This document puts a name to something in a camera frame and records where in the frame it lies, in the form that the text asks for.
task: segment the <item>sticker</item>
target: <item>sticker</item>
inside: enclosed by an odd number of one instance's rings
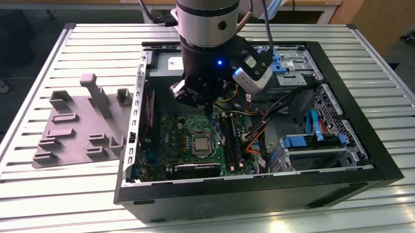
[[[292,64],[292,62],[283,62],[283,66],[284,67],[294,67],[294,64]]]
[[[171,57],[168,59],[168,70],[183,70],[182,57]]]
[[[256,66],[256,60],[255,60],[255,58],[251,55],[247,57],[244,62],[248,65],[248,67],[251,67],[251,68],[254,68]]]
[[[252,102],[252,96],[250,94],[246,94],[246,99],[247,99],[247,102]]]
[[[266,168],[267,162],[262,157],[258,159],[258,163],[259,165],[262,165],[263,168]]]
[[[339,2],[333,2],[333,1],[325,2],[325,4],[326,5],[338,5],[338,6],[341,6]]]

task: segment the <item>orange wire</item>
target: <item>orange wire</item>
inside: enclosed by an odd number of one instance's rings
[[[246,152],[252,154],[260,154],[259,150],[247,150]]]
[[[252,113],[255,113],[255,112],[251,112],[248,109],[250,109],[250,102],[247,103],[247,107],[246,107],[246,113],[250,113],[250,114],[252,114]]]
[[[322,119],[319,119],[319,123],[322,124],[322,128],[323,128],[323,130],[326,131],[326,133],[329,133],[327,126],[326,126],[326,124],[325,124],[325,122],[323,122]]]
[[[266,131],[266,127],[264,129],[258,133],[258,135],[255,136],[252,142],[248,144],[248,147],[246,148],[246,152],[247,153],[252,153],[254,150],[250,150],[251,146],[254,145],[254,142],[258,140],[259,136],[262,135],[262,133]]]

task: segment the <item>ram slot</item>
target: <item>ram slot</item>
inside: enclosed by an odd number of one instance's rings
[[[234,117],[230,115],[220,116],[220,128],[226,135],[224,154],[227,169],[235,171],[243,167],[243,158],[240,144],[236,132]]]

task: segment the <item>wooden cabinet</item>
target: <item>wooden cabinet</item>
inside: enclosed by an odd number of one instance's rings
[[[415,22],[414,0],[345,0],[331,24],[355,24],[382,55]]]

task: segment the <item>yellow wire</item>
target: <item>yellow wire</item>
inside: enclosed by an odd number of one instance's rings
[[[235,96],[236,96],[236,94],[238,94],[238,87],[239,87],[238,84],[235,84],[235,93],[234,93],[232,97],[228,98],[228,99],[226,99],[226,100],[216,101],[216,103],[226,103],[226,102],[228,102],[231,99],[234,99]]]

